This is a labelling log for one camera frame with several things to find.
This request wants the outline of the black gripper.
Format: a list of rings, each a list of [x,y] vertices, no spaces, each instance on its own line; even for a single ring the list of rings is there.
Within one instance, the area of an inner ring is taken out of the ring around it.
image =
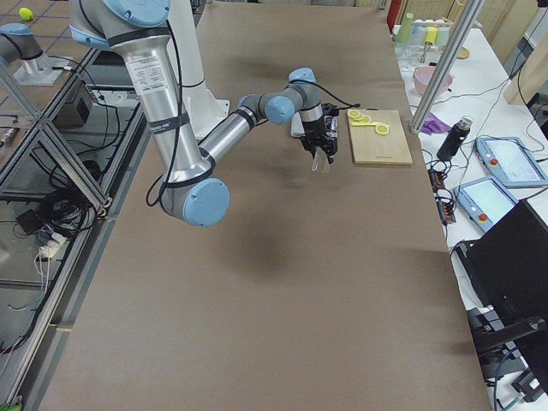
[[[331,119],[318,119],[313,122],[303,122],[304,136],[300,137],[303,148],[315,159],[316,151],[321,149],[327,156],[328,164],[334,163],[338,151],[337,127]]]

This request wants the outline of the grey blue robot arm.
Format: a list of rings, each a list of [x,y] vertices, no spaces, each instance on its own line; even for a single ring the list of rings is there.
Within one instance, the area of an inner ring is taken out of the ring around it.
[[[15,61],[21,62],[14,74],[20,85],[53,86],[61,74],[23,23],[1,25],[1,64],[8,67]]]
[[[303,148],[332,163],[337,136],[326,118],[334,108],[321,102],[310,68],[291,72],[280,92],[247,95],[199,140],[191,125],[198,111],[183,99],[180,55],[189,50],[200,58],[191,11],[178,13],[170,1],[72,1],[69,10],[74,41],[113,51],[125,63],[165,166],[155,202],[172,217],[196,227],[222,220],[230,193],[213,175],[217,161],[262,120],[281,125],[299,116]]]

